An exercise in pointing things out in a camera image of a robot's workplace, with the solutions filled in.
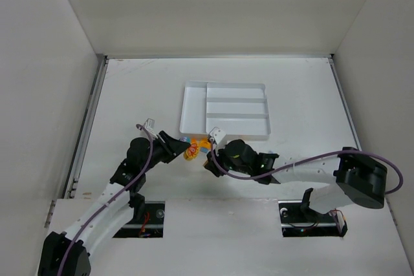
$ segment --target white panel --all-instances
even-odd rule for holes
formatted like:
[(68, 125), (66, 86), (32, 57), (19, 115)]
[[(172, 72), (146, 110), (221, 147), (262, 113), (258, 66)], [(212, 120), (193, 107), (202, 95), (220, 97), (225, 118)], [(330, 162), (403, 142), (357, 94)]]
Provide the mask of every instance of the white panel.
[[(389, 196), (414, 266), (414, 0), (367, 0), (335, 55), (365, 150), (394, 161), (405, 184)], [(396, 184), (393, 173), (390, 183)]]
[[(88, 207), (59, 200), (51, 229)], [(272, 200), (168, 200), (162, 239), (112, 239), (91, 276), (408, 276), (407, 258), (387, 207), (347, 206), (339, 237), (283, 238)]]
[[(155, 130), (179, 137), (187, 81), (265, 83), (272, 134), (249, 142), (258, 152), (306, 157), (354, 146), (353, 135), (327, 58), (125, 59), (109, 61), (76, 198), (96, 198), (139, 135), (135, 124), (155, 120)], [(297, 198), (320, 184), (263, 186), (253, 181), (216, 178), (179, 156), (147, 174), (141, 193), (148, 200), (196, 197)], [(329, 162), (326, 170), (338, 168)]]
[(0, 266), (33, 275), (97, 60), (68, 0), (0, 0)]
[(330, 53), (365, 0), (71, 0), (112, 55)]

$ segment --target white tray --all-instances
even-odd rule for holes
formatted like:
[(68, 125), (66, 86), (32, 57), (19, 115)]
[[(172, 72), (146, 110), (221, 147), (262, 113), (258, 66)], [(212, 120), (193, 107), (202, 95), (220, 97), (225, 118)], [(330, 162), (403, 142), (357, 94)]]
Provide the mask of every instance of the white tray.
[(271, 131), (265, 85), (188, 81), (180, 132), (205, 136), (214, 127), (230, 137), (267, 139)]

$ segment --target yellow toy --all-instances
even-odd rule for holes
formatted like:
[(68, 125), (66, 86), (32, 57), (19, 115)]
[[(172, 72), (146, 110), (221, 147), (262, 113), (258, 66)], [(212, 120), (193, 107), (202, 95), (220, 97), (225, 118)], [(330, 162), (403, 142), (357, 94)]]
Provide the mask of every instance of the yellow toy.
[(196, 141), (196, 139), (192, 138), (190, 143), (191, 143), (190, 148), (188, 148), (186, 152), (184, 152), (184, 158), (187, 161), (191, 161), (194, 158), (196, 158), (200, 152), (199, 143)]
[(210, 149), (212, 148), (212, 145), (211, 145), (211, 143), (208, 141), (208, 139), (207, 138), (203, 138), (201, 141), (200, 141), (200, 144), (199, 144), (199, 146), (200, 146), (200, 151), (201, 152), (203, 152), (203, 153), (209, 153), (210, 152)]

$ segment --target red wire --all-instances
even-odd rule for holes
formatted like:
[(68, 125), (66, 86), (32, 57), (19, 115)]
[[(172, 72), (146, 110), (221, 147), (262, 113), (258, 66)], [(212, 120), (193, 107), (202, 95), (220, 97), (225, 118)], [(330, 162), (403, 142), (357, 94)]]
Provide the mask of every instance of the red wire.
[(142, 224), (142, 227), (141, 227), (141, 230), (140, 230), (140, 233), (138, 234), (138, 236), (141, 235), (141, 233), (144, 231), (145, 225), (148, 223), (148, 221), (149, 221), (149, 213), (147, 212), (145, 217), (144, 217), (144, 223)]

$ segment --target white table surface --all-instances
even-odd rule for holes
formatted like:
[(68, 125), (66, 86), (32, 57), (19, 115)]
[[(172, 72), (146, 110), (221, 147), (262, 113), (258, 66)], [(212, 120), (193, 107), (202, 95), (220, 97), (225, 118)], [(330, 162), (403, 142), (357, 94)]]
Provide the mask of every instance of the white table surface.
[[(125, 59), (109, 61), (76, 198), (96, 198), (139, 135), (136, 123), (155, 120), (155, 130), (179, 133), (186, 81), (264, 83), (272, 134), (249, 144), (285, 158), (312, 156), (355, 146), (340, 94), (326, 58)], [(265, 187), (257, 182), (216, 178), (202, 167), (204, 156), (180, 156), (147, 174), (142, 194), (167, 198), (301, 199), (320, 184)], [(333, 159), (327, 169), (338, 167)]]
[[(180, 136), (188, 80), (266, 84), (272, 134), (250, 143), (256, 151), (298, 158), (355, 146), (326, 58), (112, 59), (76, 191), (80, 199), (58, 201), (51, 229), (69, 225), (102, 192), (138, 136), (136, 123), (153, 118), (156, 131)], [(147, 173), (141, 193), (166, 201), (165, 237), (113, 239), (94, 258), (92, 275), (411, 275), (387, 206), (343, 208), (344, 239), (287, 239), (274, 198), (301, 199), (321, 185), (216, 178), (203, 162), (180, 156)], [(330, 160), (326, 169), (337, 163)], [(228, 220), (230, 214), (240, 216)]]

